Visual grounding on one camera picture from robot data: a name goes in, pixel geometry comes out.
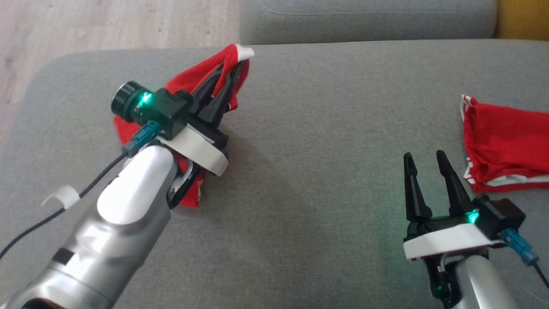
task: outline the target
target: red garment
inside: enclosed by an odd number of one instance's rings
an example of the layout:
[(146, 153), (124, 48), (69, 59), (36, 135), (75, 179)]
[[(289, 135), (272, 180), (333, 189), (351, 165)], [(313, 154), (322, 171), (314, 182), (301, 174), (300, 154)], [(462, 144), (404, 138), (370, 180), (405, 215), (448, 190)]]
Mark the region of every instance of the red garment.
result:
[(475, 192), (549, 188), (549, 113), (462, 96), (463, 139)]
[[(221, 87), (225, 84), (227, 74), (236, 66), (238, 62), (244, 60), (242, 70), (240, 71), (240, 76), (235, 84), (235, 88), (229, 102), (229, 107), (232, 111), (238, 107), (236, 95), (248, 76), (248, 71), (250, 68), (250, 62), (248, 59), (253, 55), (253, 50), (251, 48), (245, 48), (238, 44), (231, 44), (221, 52), (176, 75), (166, 84), (166, 89), (170, 93), (176, 93), (178, 90), (186, 90), (192, 93), (196, 87), (198, 87), (206, 78), (208, 78), (208, 76), (211, 75), (211, 73), (215, 71), (215, 69), (219, 67), (221, 63), (223, 63), (223, 71), (212, 94), (213, 96), (216, 96)], [(114, 117), (113, 123), (116, 127), (118, 138), (123, 144), (129, 142), (132, 135), (139, 130), (139, 126), (137, 124), (127, 123), (118, 116)], [(177, 163), (181, 167), (181, 170), (186, 170), (186, 159), (179, 153), (174, 152), (173, 154)], [(198, 201), (200, 200), (200, 187), (203, 179), (203, 173), (197, 176), (196, 181), (181, 201), (181, 205), (187, 207), (198, 207)]]

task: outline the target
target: silver robotic arm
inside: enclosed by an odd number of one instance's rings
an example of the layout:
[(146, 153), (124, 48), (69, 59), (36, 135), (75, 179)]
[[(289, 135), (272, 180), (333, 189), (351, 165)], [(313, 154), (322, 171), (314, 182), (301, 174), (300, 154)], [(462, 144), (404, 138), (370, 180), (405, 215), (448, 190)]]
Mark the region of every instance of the silver robotic arm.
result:
[(172, 153), (149, 146), (103, 190), (44, 271), (2, 309), (112, 308), (171, 218)]

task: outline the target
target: glowing green light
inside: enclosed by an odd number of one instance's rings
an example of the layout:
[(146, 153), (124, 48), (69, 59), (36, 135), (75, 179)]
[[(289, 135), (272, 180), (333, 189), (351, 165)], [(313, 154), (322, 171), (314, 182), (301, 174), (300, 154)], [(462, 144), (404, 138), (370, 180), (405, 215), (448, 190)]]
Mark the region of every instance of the glowing green light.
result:
[(141, 102), (147, 103), (150, 100), (150, 97), (152, 96), (152, 93), (145, 92), (143, 95), (143, 98), (141, 99)]
[(478, 217), (479, 217), (479, 211), (475, 209), (465, 214), (465, 221), (474, 224)]

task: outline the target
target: black cable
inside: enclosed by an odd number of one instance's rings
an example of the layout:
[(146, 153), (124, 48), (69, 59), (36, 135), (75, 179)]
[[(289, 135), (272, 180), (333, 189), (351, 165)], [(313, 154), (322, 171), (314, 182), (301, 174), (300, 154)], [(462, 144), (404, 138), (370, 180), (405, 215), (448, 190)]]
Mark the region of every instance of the black cable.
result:
[(536, 269), (537, 274), (540, 276), (541, 281), (544, 282), (545, 286), (549, 289), (549, 282), (547, 282), (547, 278), (545, 278), (543, 272), (541, 271), (540, 267), (537, 265), (536, 262), (533, 263), (534, 268)]
[[(83, 198), (84, 195), (86, 195), (95, 185), (97, 185), (97, 183), (101, 180), (101, 178), (103, 178), (115, 165), (117, 165), (120, 161), (122, 161), (122, 159), (124, 159), (126, 157), (127, 153), (126, 152), (123, 152), (121, 155), (119, 155), (116, 159), (114, 159), (114, 161), (112, 161), (105, 169), (103, 169), (103, 171), (101, 173), (99, 173), (99, 175), (92, 181), (92, 183), (89, 184), (89, 186), (87, 186), (80, 194), (80, 198)], [(44, 224), (50, 222), (51, 220), (55, 219), (57, 216), (59, 216), (60, 214), (62, 214), (63, 212), (65, 212), (65, 208), (61, 208), (59, 209), (58, 211), (54, 212), (53, 214), (51, 214), (49, 217), (47, 217), (46, 219), (38, 222), (37, 224), (31, 226), (30, 228), (28, 228), (26, 231), (24, 231), (23, 233), (19, 234), (16, 238), (14, 238), (3, 250), (2, 250), (2, 253), (0, 253), (0, 260), (4, 257), (4, 255), (19, 241), (21, 240), (23, 237), (29, 235), (30, 233), (32, 233), (34, 230), (38, 229), (39, 227), (43, 226)]]

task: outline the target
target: gray ottoman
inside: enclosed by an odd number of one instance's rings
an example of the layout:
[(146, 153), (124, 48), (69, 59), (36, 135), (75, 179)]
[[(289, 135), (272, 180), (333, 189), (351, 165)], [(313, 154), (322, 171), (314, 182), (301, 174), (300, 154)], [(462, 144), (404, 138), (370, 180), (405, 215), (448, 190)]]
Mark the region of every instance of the gray ottoman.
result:
[[(549, 44), (464, 40), (258, 46), (223, 119), (231, 164), (206, 179), (198, 209), (177, 208), (117, 308), (440, 308), (422, 262), (402, 249), (402, 155), (413, 153), (435, 215), (447, 212), (435, 152), (466, 166), (460, 95), (549, 112)], [(0, 243), (56, 210), (119, 153), (109, 102), (123, 82), (151, 89), (215, 48), (73, 54), (32, 82), (0, 161)], [(97, 198), (0, 261), (0, 300), (23, 288)], [(549, 191), (509, 197), (549, 273)], [(549, 293), (510, 249), (491, 260), (522, 308)]]
[(244, 0), (245, 44), (491, 38), (495, 0)]

